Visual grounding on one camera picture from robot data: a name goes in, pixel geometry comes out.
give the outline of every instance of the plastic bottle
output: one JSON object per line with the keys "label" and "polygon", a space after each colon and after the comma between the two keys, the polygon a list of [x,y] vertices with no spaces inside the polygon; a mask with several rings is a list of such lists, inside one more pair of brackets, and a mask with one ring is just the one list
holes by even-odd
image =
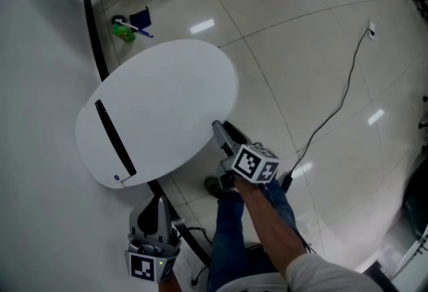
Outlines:
{"label": "plastic bottle", "polygon": [[112,33],[123,40],[125,43],[130,43],[135,40],[135,34],[127,27],[121,26],[118,23],[113,24]]}

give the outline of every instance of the white sleeve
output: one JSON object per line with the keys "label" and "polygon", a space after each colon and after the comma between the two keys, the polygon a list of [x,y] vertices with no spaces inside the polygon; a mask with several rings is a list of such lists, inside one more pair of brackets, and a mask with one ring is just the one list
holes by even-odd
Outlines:
{"label": "white sleeve", "polygon": [[285,278],[292,292],[382,292],[366,275],[329,263],[317,254],[294,259]]}

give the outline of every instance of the electrical wire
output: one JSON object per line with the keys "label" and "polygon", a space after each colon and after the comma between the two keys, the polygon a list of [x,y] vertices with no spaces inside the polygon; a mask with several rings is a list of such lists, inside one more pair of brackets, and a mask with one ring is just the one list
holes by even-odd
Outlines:
{"label": "electrical wire", "polygon": [[206,267],[203,267],[203,268],[199,271],[199,273],[198,273],[198,275],[196,276],[196,278],[194,278],[194,279],[191,281],[192,286],[196,286],[196,285],[197,285],[198,280],[199,280],[199,275],[201,275],[201,273],[204,271],[204,269],[207,269],[207,268],[206,268]]}
{"label": "electrical wire", "polygon": [[312,248],[312,243],[307,243],[307,250],[308,250],[309,253],[316,254],[315,249]]}
{"label": "electrical wire", "polygon": [[208,243],[210,245],[213,245],[213,243],[211,242],[211,240],[209,239],[208,235],[207,235],[207,230],[201,227],[189,227],[188,228],[190,231],[201,231],[203,233],[203,236],[205,237],[205,239],[208,241]]}
{"label": "electrical wire", "polygon": [[344,103],[344,101],[345,101],[345,97],[346,97],[346,95],[348,94],[348,91],[349,91],[350,79],[351,79],[351,76],[352,76],[352,72],[354,71],[354,68],[355,68],[355,58],[356,58],[356,54],[358,53],[358,49],[360,48],[361,41],[364,39],[364,37],[365,37],[365,35],[366,35],[367,31],[370,31],[370,32],[372,33],[372,35],[375,35],[375,33],[374,33],[371,29],[369,29],[369,28],[368,28],[368,29],[366,29],[366,30],[364,31],[364,34],[362,35],[362,37],[361,37],[361,38],[360,38],[360,40],[358,41],[358,45],[356,46],[356,49],[355,49],[355,52],[354,52],[354,59],[352,60],[352,67],[351,67],[351,69],[350,69],[350,71],[349,71],[349,76],[348,76],[348,81],[347,81],[347,83],[346,83],[345,93],[343,94],[343,98],[342,98],[342,101],[341,101],[341,102],[340,102],[340,104],[339,104],[339,107],[337,107],[337,109],[335,109],[335,111],[333,111],[333,113],[331,113],[331,114],[329,115],[329,117],[327,117],[327,119],[326,119],[323,123],[321,123],[321,125],[320,125],[317,129],[315,129],[315,131],[312,133],[312,135],[311,135],[311,137],[309,138],[309,141],[308,141],[308,143],[307,143],[307,145],[306,145],[306,147],[305,147],[305,151],[303,152],[303,155],[302,155],[301,157],[299,157],[299,160],[298,160],[298,161],[297,161],[297,163],[294,165],[293,169],[290,171],[290,173],[289,173],[289,175],[290,175],[290,176],[291,176],[291,174],[293,173],[293,171],[296,169],[297,165],[299,165],[299,163],[302,161],[302,159],[303,159],[303,157],[305,156],[306,152],[308,151],[309,145],[310,145],[310,143],[312,142],[312,139],[314,138],[315,134],[316,134],[316,133],[317,133],[317,132],[322,128],[322,127],[324,127],[324,126],[326,125],[326,123],[327,123],[328,121],[330,121],[330,120],[331,120],[331,118],[339,112],[339,110],[340,110],[340,109],[342,109],[342,107],[343,107],[343,103]]}

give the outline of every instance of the blue cloth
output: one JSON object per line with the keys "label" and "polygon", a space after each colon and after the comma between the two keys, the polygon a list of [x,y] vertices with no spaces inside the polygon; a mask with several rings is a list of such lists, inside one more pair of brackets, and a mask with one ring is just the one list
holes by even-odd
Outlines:
{"label": "blue cloth", "polygon": [[[276,179],[261,185],[263,195],[279,216],[296,232],[296,219],[287,198]],[[276,272],[264,252],[260,252],[252,265],[247,260],[242,234],[243,200],[235,191],[225,192],[218,201],[217,230],[211,250],[211,267],[207,292],[215,292],[226,283],[254,274]]]}

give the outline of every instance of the table top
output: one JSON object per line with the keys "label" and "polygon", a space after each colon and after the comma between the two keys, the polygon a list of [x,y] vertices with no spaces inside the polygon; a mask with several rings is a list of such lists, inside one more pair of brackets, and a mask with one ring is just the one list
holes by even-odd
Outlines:
{"label": "table top", "polygon": [[[176,40],[140,52],[101,83],[76,121],[76,140],[92,176],[110,188],[154,180],[194,156],[224,121],[238,76],[217,47]],[[95,103],[101,100],[135,167],[129,174]]]}

